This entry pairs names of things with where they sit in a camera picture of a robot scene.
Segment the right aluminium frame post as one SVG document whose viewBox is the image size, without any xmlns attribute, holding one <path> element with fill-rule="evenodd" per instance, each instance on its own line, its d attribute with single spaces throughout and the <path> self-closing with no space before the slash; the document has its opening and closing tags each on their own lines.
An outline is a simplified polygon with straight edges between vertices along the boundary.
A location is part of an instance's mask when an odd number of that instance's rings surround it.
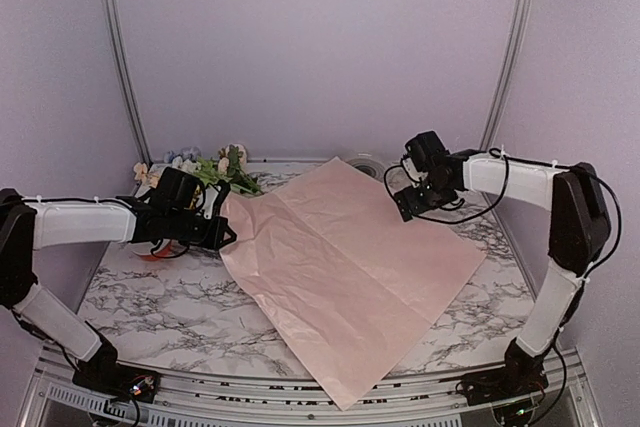
<svg viewBox="0 0 640 427">
<path fill-rule="evenodd" d="M 489 113 L 481 136 L 479 149 L 487 150 L 494 145 L 502 116 L 506 111 L 508 96 L 526 35 L 532 0 L 515 0 L 507 43 L 492 96 Z"/>
</svg>

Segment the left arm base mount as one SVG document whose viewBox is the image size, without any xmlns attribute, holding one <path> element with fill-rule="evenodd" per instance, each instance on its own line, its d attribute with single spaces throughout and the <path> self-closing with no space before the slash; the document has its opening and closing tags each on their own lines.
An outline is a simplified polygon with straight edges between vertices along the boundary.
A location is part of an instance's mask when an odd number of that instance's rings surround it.
<svg viewBox="0 0 640 427">
<path fill-rule="evenodd" d="M 115 364 L 103 373 L 91 372 L 88 367 L 78 368 L 72 382 L 120 400 L 152 403 L 159 387 L 160 374 L 153 370 Z"/>
</svg>

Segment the white fake flower stem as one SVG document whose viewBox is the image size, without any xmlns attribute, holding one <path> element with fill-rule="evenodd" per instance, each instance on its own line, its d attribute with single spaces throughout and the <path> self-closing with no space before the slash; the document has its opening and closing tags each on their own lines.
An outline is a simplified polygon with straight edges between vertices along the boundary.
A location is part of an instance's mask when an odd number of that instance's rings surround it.
<svg viewBox="0 0 640 427">
<path fill-rule="evenodd" d="M 160 180 L 161 172 L 146 163 L 138 162 L 133 166 L 134 179 L 141 185 L 155 188 Z"/>
</svg>

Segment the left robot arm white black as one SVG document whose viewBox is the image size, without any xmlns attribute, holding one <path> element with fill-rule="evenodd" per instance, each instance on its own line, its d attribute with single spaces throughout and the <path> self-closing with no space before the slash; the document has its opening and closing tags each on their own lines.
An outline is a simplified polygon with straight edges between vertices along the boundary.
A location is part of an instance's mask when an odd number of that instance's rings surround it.
<svg viewBox="0 0 640 427">
<path fill-rule="evenodd" d="M 62 346 L 78 368 L 106 392 L 125 385 L 126 370 L 115 347 L 83 322 L 33 271 L 33 254 L 58 245 L 120 243 L 158 245 L 175 241 L 186 249 L 218 251 L 236 234 L 221 214 L 231 186 L 211 187 L 193 174 L 167 168 L 142 196 L 27 198 L 1 192 L 1 304 L 19 321 Z"/>
</svg>

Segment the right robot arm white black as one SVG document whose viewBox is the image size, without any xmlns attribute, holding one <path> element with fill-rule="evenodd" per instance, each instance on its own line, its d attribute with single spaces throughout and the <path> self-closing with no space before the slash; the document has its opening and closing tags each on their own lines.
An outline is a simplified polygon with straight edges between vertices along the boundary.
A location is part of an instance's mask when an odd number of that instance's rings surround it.
<svg viewBox="0 0 640 427">
<path fill-rule="evenodd" d="M 498 148 L 450 152 L 433 131 L 409 140 L 398 166 L 410 181 L 392 196 L 404 221 L 431 221 L 433 211 L 456 208 L 459 193 L 466 191 L 549 213 L 547 272 L 529 318 L 495 375 L 502 393 L 519 393 L 577 310 L 590 274 L 607 261 L 606 243 L 621 234 L 621 216 L 611 215 L 606 205 L 615 197 L 613 190 L 589 163 L 518 159 Z"/>
</svg>

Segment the pink rose fake flower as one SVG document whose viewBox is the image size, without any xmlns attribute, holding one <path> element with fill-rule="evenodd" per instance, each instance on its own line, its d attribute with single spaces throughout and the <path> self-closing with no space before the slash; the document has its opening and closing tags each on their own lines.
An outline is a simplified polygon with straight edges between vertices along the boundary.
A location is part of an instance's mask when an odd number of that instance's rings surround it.
<svg viewBox="0 0 640 427">
<path fill-rule="evenodd" d="M 218 152 L 217 158 L 200 157 L 198 163 L 200 167 L 196 171 L 196 176 L 206 186 L 224 181 L 236 194 L 250 197 L 262 194 L 258 181 L 246 170 L 247 151 L 241 144 L 229 144 Z"/>
</svg>

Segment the blue white fake flower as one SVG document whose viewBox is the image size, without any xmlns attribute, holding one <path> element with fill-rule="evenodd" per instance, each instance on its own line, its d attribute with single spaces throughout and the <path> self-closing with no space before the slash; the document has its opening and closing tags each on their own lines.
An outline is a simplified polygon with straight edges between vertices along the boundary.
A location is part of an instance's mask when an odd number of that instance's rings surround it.
<svg viewBox="0 0 640 427">
<path fill-rule="evenodd" d="M 169 150 L 165 152 L 163 162 L 169 164 L 172 168 L 193 174 L 201 168 L 200 157 L 201 150 L 198 147 L 191 146 L 178 151 Z"/>
</svg>

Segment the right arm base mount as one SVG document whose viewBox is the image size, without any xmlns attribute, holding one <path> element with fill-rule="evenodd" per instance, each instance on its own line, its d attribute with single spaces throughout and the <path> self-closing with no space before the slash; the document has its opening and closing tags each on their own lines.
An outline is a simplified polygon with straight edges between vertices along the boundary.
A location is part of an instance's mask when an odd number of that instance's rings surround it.
<svg viewBox="0 0 640 427">
<path fill-rule="evenodd" d="M 469 406 L 476 406 L 542 392 L 548 386 L 541 367 L 523 375 L 514 375 L 507 367 L 499 367 L 464 374 L 455 391 L 465 397 Z"/>
</svg>

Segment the pink wrapping paper sheet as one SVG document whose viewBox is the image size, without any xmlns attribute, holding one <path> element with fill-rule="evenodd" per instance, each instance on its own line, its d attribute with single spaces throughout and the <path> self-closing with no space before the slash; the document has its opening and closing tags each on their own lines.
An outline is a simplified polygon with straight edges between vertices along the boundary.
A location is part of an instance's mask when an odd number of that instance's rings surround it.
<svg viewBox="0 0 640 427">
<path fill-rule="evenodd" d="M 426 335 L 484 260 L 404 222 L 383 185 L 340 159 L 259 197 L 230 195 L 221 256 L 335 405 L 347 410 Z"/>
</svg>

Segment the aluminium front rail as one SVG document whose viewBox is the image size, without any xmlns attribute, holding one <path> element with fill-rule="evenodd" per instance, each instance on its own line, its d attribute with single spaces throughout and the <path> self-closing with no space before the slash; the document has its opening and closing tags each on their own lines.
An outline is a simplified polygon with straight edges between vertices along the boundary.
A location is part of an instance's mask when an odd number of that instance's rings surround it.
<svg viewBox="0 0 640 427">
<path fill-rule="evenodd" d="M 470 405 L 464 370 L 389 377 L 346 411 L 306 379 L 251 378 L 164 369 L 154 400 L 118 402 L 72 382 L 60 351 L 43 349 L 20 426 L 600 426 L 578 354 L 550 355 L 548 386 L 527 396 Z"/>
</svg>

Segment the aluminium frame post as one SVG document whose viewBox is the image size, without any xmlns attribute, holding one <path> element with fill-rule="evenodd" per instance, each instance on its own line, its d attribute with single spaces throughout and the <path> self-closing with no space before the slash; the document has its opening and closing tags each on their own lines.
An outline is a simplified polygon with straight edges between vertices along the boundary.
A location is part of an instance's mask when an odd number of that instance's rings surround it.
<svg viewBox="0 0 640 427">
<path fill-rule="evenodd" d="M 492 96 L 489 113 L 481 136 L 479 149 L 487 150 L 494 145 L 502 116 L 506 111 L 508 96 L 526 35 L 532 0 L 515 0 L 507 43 Z"/>
<path fill-rule="evenodd" d="M 142 117 L 130 74 L 117 0 L 102 0 L 102 2 L 115 63 L 116 76 L 123 96 L 125 112 L 132 131 L 134 144 L 140 161 L 151 164 L 151 151 L 144 132 Z"/>
</svg>

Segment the left aluminium frame post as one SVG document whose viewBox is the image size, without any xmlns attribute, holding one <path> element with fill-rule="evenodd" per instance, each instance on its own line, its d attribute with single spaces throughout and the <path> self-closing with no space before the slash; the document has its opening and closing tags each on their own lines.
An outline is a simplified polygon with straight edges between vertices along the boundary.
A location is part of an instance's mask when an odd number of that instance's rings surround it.
<svg viewBox="0 0 640 427">
<path fill-rule="evenodd" d="M 115 63 L 116 76 L 123 96 L 125 112 L 132 131 L 134 144 L 140 161 L 151 164 L 151 151 L 144 132 L 142 117 L 130 74 L 117 0 L 102 0 L 102 2 Z"/>
</svg>

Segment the orange white bowl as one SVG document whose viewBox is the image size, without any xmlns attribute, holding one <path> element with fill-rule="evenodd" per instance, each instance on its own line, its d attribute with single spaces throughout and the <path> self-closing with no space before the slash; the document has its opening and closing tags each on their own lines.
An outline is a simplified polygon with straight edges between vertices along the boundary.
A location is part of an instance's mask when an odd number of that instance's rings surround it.
<svg viewBox="0 0 640 427">
<path fill-rule="evenodd" d="M 171 255 L 171 240 L 135 243 L 129 245 L 129 250 L 144 261 L 157 261 Z"/>
</svg>

